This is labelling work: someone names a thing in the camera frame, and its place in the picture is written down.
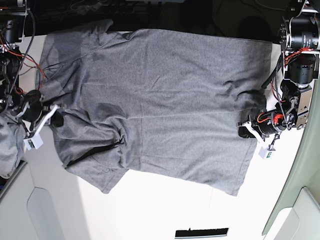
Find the white table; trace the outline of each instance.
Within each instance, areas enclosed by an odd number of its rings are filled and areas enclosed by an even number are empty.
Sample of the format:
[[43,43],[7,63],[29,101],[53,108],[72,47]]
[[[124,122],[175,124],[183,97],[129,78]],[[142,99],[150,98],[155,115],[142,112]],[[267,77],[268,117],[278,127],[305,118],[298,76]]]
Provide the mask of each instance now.
[[[29,52],[37,62],[44,40],[45,36],[35,37]],[[22,52],[29,41],[27,37],[21,44]],[[270,72],[279,54],[279,46],[274,45]],[[32,90],[34,78],[34,69],[21,76],[22,89]],[[275,102],[270,94],[267,108],[273,108]],[[207,185],[134,170],[129,170],[109,194],[102,194],[63,169],[48,127],[40,133],[43,146],[26,152],[25,160],[34,186],[49,191],[67,240],[169,240],[176,230],[189,228],[229,228],[226,240],[262,240],[302,134],[303,130],[285,131],[276,142],[272,159],[262,160],[256,151],[237,197]],[[0,232],[9,234],[11,230],[0,226]],[[26,229],[19,234],[24,240],[36,239]]]

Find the white surface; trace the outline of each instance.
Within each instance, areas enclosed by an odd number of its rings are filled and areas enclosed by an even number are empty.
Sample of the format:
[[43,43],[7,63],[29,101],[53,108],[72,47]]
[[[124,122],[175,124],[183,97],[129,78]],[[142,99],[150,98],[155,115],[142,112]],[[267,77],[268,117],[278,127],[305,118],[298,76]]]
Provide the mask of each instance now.
[[50,193],[35,187],[27,202],[27,211],[41,240],[65,240]]
[[276,216],[276,219],[274,220],[269,232],[265,236],[263,240],[274,240],[277,236],[278,232],[282,228],[284,222],[286,221],[287,217],[291,213],[292,207],[286,207],[282,209],[279,214]]
[[33,190],[31,172],[25,165],[0,199],[1,240],[39,240],[27,211],[27,201]]
[[[31,47],[29,54],[36,61],[44,39],[36,37]],[[22,44],[22,52],[28,41],[26,38]],[[278,57],[276,46],[271,70]],[[34,87],[32,71],[20,78],[25,91]],[[273,96],[269,97],[268,108],[274,104]],[[63,169],[48,127],[40,132],[43,146],[27,152],[25,159],[34,185],[50,192],[67,240],[171,240],[176,230],[189,228],[229,228],[223,239],[262,240],[262,231],[288,177],[302,134],[302,130],[285,131],[276,141],[277,151],[266,160],[258,155],[258,145],[237,197],[207,185],[133,170],[109,194],[102,194]]]
[[306,187],[274,240],[319,240],[320,206]]

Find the metal bracket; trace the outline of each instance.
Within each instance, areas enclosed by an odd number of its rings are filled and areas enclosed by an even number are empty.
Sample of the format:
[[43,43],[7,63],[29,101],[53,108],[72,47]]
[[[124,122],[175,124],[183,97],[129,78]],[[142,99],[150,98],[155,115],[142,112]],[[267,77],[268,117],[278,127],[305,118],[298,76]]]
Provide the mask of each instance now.
[[296,128],[302,129],[306,126],[306,123],[308,121],[309,116],[309,106],[310,106],[310,100],[312,97],[312,88],[308,86],[305,89],[300,90],[300,100],[299,100],[299,106],[297,111],[297,121],[296,121]]

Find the gray t-shirt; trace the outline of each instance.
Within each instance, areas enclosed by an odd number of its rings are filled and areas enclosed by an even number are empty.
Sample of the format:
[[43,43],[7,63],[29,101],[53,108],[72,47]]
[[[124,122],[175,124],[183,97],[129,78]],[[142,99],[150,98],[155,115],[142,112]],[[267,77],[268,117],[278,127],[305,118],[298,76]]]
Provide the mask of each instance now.
[[49,34],[46,100],[66,104],[52,128],[66,170],[108,193],[128,169],[236,195],[255,139],[238,136],[259,111],[268,42],[160,29],[107,32],[102,20]]

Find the red wire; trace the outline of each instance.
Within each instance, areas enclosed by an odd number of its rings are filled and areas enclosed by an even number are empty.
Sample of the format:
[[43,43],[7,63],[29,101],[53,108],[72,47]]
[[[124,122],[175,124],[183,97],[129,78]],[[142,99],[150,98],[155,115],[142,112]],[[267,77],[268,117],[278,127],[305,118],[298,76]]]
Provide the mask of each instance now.
[[[18,56],[18,57],[22,57],[22,58],[24,57],[24,56],[22,56],[21,54],[18,54],[18,53],[15,53],[15,52],[13,52],[13,51],[10,51],[10,50],[4,45],[4,42],[2,41],[1,37],[0,37],[0,42],[1,42],[2,46],[3,46],[3,48],[4,48],[5,50],[7,50],[8,53],[13,54],[13,55]],[[39,65],[38,63],[36,63],[35,61],[33,61],[31,58],[29,58],[29,57],[27,57],[27,56],[26,56],[25,58],[28,59],[30,62],[33,62],[33,63],[39,68],[39,70],[40,70],[40,72],[41,72],[41,75],[42,75],[42,81],[41,81],[41,84],[40,84],[39,89],[42,88],[42,85],[43,85],[43,83],[44,83],[44,81],[45,81],[45,73],[44,73],[44,71],[42,70],[42,68],[40,67],[40,65]]]
[[287,66],[288,63],[289,63],[289,60],[290,60],[292,57],[301,54],[303,51],[312,51],[312,49],[310,49],[310,48],[308,48],[308,47],[302,47],[302,48],[300,48],[299,50],[293,52],[291,55],[288,55],[287,57],[285,57],[285,59],[284,59],[284,64]]
[[260,123],[263,123],[265,121],[267,121],[269,118],[265,118],[263,120],[259,120],[260,116],[264,114],[264,112],[260,113],[257,117],[256,117],[256,121],[260,124]]

